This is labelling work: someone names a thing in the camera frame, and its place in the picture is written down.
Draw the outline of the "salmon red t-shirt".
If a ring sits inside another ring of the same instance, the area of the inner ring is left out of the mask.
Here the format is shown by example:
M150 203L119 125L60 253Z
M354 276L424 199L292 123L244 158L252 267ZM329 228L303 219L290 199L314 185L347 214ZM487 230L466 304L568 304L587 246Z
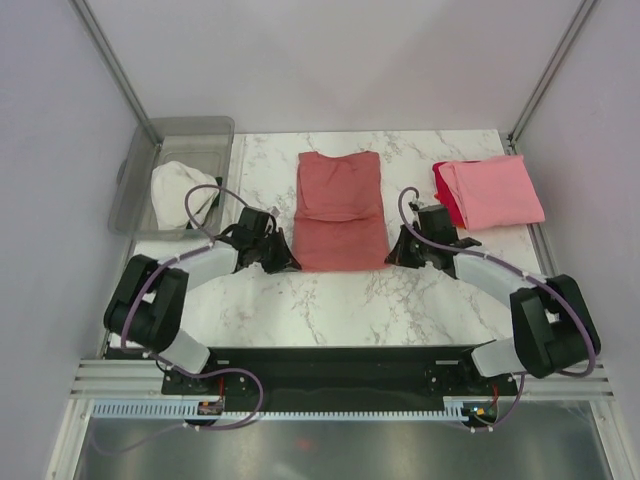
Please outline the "salmon red t-shirt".
M298 156L293 253L307 272L375 271L390 252L379 154Z

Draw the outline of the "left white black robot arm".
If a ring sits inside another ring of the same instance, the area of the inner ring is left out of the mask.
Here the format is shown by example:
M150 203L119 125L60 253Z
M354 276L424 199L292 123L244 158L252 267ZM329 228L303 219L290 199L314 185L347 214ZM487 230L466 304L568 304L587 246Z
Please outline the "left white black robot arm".
M267 274L300 271L275 217L245 207L239 220L203 246L164 261L138 254L127 263L103 316L106 330L152 358L185 372L185 382L208 393L219 382L211 349L181 327L189 291L258 263Z

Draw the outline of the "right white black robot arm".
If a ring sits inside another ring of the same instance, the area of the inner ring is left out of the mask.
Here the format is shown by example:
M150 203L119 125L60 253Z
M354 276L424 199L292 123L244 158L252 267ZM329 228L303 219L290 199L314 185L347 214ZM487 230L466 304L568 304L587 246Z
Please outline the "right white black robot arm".
M487 251L474 238L460 238L441 205L409 204L414 220L400 208L403 225L387 256L389 265L418 269L427 265L472 285L508 308L509 338L479 344L458 368L458 381L477 394L495 376L590 375L601 343L577 282L570 276L536 276Z

